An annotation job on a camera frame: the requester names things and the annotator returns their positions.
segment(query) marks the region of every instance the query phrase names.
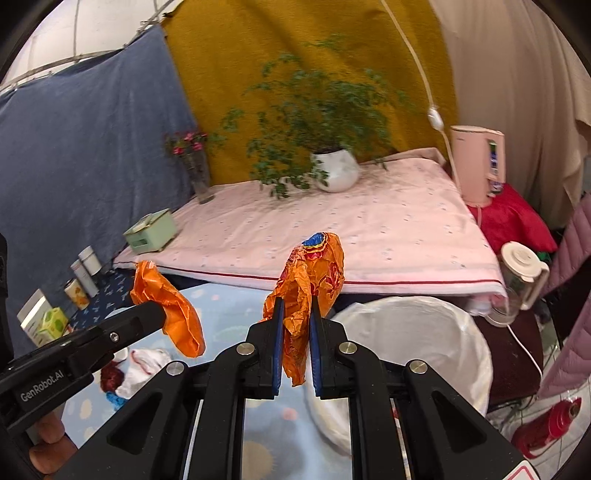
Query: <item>mattress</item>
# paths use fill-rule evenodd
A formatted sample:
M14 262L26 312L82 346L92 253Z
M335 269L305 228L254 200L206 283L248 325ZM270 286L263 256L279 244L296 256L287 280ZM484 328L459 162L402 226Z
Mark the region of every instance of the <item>mattress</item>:
M216 187L215 198L175 212L179 235L161 252L124 250L117 268L152 260L172 273L272 289L294 246L336 233L345 252L343 293L504 295L496 256L437 160L435 149L361 166L348 191L296 191L277 200L258 182Z

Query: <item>human hand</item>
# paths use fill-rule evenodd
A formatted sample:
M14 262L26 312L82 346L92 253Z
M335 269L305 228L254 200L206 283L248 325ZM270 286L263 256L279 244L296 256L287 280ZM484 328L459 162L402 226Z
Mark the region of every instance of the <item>human hand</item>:
M29 457L33 466L46 475L44 480L51 480L49 475L56 473L78 448L65 435L64 424L53 412L39 420L35 427L42 443L29 450Z

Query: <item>white plastic bag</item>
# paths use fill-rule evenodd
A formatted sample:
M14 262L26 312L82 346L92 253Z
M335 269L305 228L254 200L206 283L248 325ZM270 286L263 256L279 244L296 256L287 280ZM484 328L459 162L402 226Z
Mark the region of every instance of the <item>white plastic bag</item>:
M382 360L400 365L425 360L475 409L486 413L491 352L472 317L460 308L432 297L388 297L355 303L332 320L343 324L349 340ZM306 385L314 422L331 442L350 453L347 399L321 400L314 396L312 382Z

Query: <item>metal screw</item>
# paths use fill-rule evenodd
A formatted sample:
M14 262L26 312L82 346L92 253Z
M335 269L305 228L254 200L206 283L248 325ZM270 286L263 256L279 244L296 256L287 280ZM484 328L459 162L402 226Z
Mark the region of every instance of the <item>metal screw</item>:
M410 370L416 374L423 374L427 371L427 364L422 360L413 360L410 362Z
M236 347L236 351L240 355L250 355L251 353L253 353L255 351L255 346L251 343L244 342Z
M355 345L353 342L343 342L339 345L339 350L341 353L351 355L357 351L357 345Z
M184 365L181 362L170 362L166 366L166 373L168 375L172 375L173 377L175 375L180 375L181 373L183 373L183 370L184 370Z

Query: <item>snack wrapper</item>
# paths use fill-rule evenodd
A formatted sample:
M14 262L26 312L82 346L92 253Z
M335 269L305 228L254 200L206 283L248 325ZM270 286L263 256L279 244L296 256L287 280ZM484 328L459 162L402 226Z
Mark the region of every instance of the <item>snack wrapper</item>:
M131 299L136 305L148 300L162 305L166 312L163 333L184 356L203 355L205 339L195 308L160 274L154 262L143 260L138 263Z
M262 322L273 316L275 298L285 303L283 368L292 386L305 381L312 297L318 297L324 317L339 295L343 275L343 248L334 233L316 233L291 251L275 290L265 300Z

